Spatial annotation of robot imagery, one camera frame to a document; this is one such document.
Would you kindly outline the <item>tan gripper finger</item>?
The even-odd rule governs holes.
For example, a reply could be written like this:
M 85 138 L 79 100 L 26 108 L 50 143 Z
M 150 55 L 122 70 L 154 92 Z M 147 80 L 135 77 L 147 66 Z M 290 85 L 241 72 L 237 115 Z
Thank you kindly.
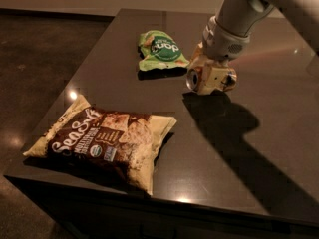
M 197 67 L 199 95 L 210 95 L 213 91 L 227 92 L 232 90 L 237 82 L 234 69 L 218 63 L 207 61 L 203 67 Z
M 198 43 L 192 53 L 188 68 L 195 69 L 197 67 L 203 67 L 206 60 L 207 60 L 207 55 L 203 51 L 203 44 Z

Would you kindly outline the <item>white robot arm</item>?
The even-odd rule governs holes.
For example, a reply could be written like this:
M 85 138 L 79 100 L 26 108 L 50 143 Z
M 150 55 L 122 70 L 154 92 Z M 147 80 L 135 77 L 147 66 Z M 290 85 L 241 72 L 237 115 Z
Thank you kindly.
M 319 52 L 319 0 L 223 0 L 202 32 L 187 68 L 186 84 L 199 95 L 232 90 L 237 81 L 229 62 L 239 57 L 250 42 L 254 25 L 278 9 Z

